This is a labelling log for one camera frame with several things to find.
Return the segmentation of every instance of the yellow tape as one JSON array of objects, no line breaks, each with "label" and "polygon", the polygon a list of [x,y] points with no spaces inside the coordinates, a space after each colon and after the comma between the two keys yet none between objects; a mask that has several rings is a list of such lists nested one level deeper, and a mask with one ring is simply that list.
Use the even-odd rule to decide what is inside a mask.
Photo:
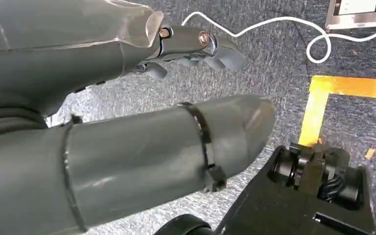
[{"label": "yellow tape", "polygon": [[365,158],[368,159],[368,160],[371,160],[371,158],[373,157],[375,152],[376,152],[375,149],[369,148],[367,153],[365,154]]},{"label": "yellow tape", "polygon": [[376,98],[376,79],[314,76],[309,87],[299,144],[312,146],[317,143],[329,94]]}]

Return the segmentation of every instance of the screw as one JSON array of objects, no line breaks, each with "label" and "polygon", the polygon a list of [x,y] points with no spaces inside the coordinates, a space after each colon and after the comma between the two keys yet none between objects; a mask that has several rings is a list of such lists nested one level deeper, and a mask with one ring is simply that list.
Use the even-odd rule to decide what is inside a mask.
[{"label": "screw", "polygon": [[161,30],[159,30],[159,36],[161,38],[167,38],[169,37],[170,33],[169,33],[169,30],[167,28],[161,28]]},{"label": "screw", "polygon": [[198,40],[200,41],[200,44],[202,46],[206,47],[209,42],[208,33],[205,31],[201,31],[200,34],[198,35]]}]

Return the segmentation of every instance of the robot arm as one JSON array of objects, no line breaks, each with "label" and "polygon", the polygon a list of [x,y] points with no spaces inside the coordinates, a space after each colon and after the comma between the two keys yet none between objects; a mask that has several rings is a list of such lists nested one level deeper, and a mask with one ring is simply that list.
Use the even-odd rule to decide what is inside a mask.
[{"label": "robot arm", "polygon": [[161,61],[244,61],[227,40],[158,19],[120,0],[0,1],[0,234],[82,233],[220,190],[263,149],[274,108],[257,95],[47,128],[43,117],[86,86],[130,72],[163,77]]}]

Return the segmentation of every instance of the white cable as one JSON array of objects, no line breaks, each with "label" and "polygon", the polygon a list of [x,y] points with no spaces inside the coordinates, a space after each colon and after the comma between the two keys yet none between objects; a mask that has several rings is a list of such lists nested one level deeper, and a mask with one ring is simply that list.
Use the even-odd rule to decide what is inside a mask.
[{"label": "white cable", "polygon": [[[302,19],[299,19],[299,18],[295,18],[295,17],[289,17],[289,16],[276,17],[276,18],[273,18],[273,19],[270,19],[270,20],[266,20],[266,21],[254,24],[250,27],[243,29],[241,32],[236,33],[236,34],[232,33],[231,31],[229,31],[228,29],[226,29],[222,25],[218,24],[217,22],[213,21],[208,16],[204,15],[204,13],[199,12],[199,11],[192,12],[190,15],[188,15],[185,18],[185,20],[182,22],[181,25],[185,25],[195,15],[199,15],[199,16],[203,17],[208,22],[215,25],[217,28],[223,30],[228,35],[235,37],[235,38],[240,37],[241,35],[245,34],[246,32],[248,32],[252,29],[255,29],[257,27],[260,27],[260,26],[263,26],[265,24],[269,24],[269,23],[272,23],[272,22],[277,22],[277,21],[295,21],[295,22],[299,22],[299,23],[302,23],[302,24],[309,25],[309,26],[315,28],[316,30],[318,30],[322,34],[322,35],[319,35],[318,37],[312,39],[312,41],[309,42],[309,44],[307,45],[307,48],[306,48],[306,56],[308,57],[308,59],[311,62],[313,62],[315,64],[323,63],[329,58],[329,56],[331,54],[331,48],[332,48],[330,38],[341,38],[341,39],[345,39],[345,40],[349,40],[349,41],[353,41],[353,42],[366,42],[366,41],[371,40],[371,39],[376,37],[376,33],[371,35],[371,36],[365,37],[365,38],[354,38],[354,37],[350,37],[350,36],[343,35],[343,34],[326,33],[325,30],[323,30],[321,27],[319,27],[318,25],[316,25],[312,22],[302,20]],[[322,59],[316,60],[310,55],[310,49],[312,48],[312,46],[315,42],[317,42],[318,40],[321,40],[321,39],[325,39],[326,42],[327,42],[327,52]]]}]

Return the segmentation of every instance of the black strap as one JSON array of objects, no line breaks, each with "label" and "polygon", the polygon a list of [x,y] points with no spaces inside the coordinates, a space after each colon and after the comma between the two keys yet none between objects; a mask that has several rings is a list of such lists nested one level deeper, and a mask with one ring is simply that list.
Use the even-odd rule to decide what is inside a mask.
[{"label": "black strap", "polygon": [[216,192],[222,190],[226,187],[227,177],[225,176],[222,168],[215,165],[213,151],[208,150],[208,148],[211,147],[211,134],[204,115],[195,105],[189,102],[178,103],[178,107],[187,110],[194,118],[198,127],[204,161],[205,165],[207,166],[204,191]]}]

